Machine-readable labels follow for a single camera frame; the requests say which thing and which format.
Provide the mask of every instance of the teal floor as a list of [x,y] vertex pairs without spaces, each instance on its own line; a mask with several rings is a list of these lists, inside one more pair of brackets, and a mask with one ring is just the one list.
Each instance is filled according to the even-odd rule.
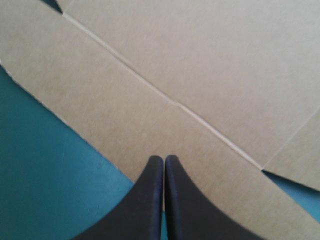
[[0,240],[70,239],[132,186],[0,68]]

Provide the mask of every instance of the flattened cardboard box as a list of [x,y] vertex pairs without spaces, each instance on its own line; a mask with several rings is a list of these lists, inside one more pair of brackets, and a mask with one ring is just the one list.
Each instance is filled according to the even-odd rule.
[[74,0],[65,11],[260,168],[281,174],[290,158],[285,177],[320,190],[319,155],[275,156],[320,107],[319,1]]
[[245,154],[70,16],[38,0],[1,2],[0,32],[13,79],[132,180],[149,155],[177,154],[202,192],[246,228],[266,239],[320,238],[319,224]]

